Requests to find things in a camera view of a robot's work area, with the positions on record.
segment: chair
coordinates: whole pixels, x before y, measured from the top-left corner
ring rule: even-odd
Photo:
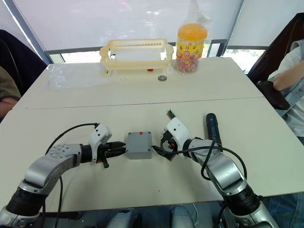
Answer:
[[[304,13],[298,13],[252,66],[247,76],[256,85],[278,69],[293,41],[304,39]]]
[[[280,91],[274,89],[273,82],[259,81],[256,86],[275,109],[287,110],[290,107]]]
[[[0,29],[0,66],[14,79],[21,95],[25,94],[47,67],[30,48],[2,29]]]

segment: hand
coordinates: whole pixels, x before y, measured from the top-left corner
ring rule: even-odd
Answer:
[[[6,114],[12,110],[17,101],[11,97],[5,97],[0,101],[0,118],[4,118]]]

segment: jar label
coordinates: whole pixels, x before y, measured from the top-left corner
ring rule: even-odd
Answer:
[[[187,45],[177,42],[176,57],[182,59],[199,59],[203,53],[204,44]]]

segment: white table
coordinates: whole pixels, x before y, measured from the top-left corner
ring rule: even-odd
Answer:
[[[42,156],[61,132],[80,123],[102,122],[124,141],[128,132],[151,131],[158,145],[171,108],[193,136],[206,137],[203,119],[218,117],[223,145],[238,153],[256,194],[269,196],[304,191],[304,150],[285,122],[263,97],[162,104],[96,107],[14,109],[0,124],[0,205],[6,205],[28,166]],[[58,143],[87,143],[92,128],[75,129]],[[153,152],[150,160],[125,155],[102,164],[82,164],[63,175],[63,211],[180,204],[222,199],[200,165],[176,157],[172,162]],[[46,201],[47,211],[58,207],[58,186]]]
[[[262,97],[231,58],[202,59],[199,70],[190,75],[178,72],[166,74],[163,70],[137,70],[114,71],[110,77],[102,77],[103,71],[100,63],[49,65],[14,109]],[[167,80],[160,82],[157,79],[159,75],[166,75]],[[67,80],[73,88],[50,90],[50,84],[54,85],[55,79],[58,85]],[[94,83],[100,85],[85,87]]]

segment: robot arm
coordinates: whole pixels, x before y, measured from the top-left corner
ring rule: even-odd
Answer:
[[[81,163],[103,162],[106,158],[125,153],[123,142],[109,142],[110,131],[98,125],[91,135],[90,144],[61,144],[36,160],[27,170],[8,205],[0,212],[0,226],[25,227],[36,221],[40,208],[61,175]]]
[[[212,144],[212,140],[193,139],[188,129],[177,117],[174,117],[167,124],[165,130],[165,139],[163,138],[161,143],[172,138],[177,144],[178,151],[211,146]],[[157,153],[163,156],[165,155],[162,154],[163,150],[157,148],[155,148],[155,150]],[[203,166],[208,152],[209,149],[202,149],[185,152],[181,155],[183,158],[192,158],[195,162]],[[243,226],[260,226],[266,224],[268,227],[278,228],[278,225],[263,202],[254,194],[236,164],[219,149],[212,150],[206,171],[238,223]]]

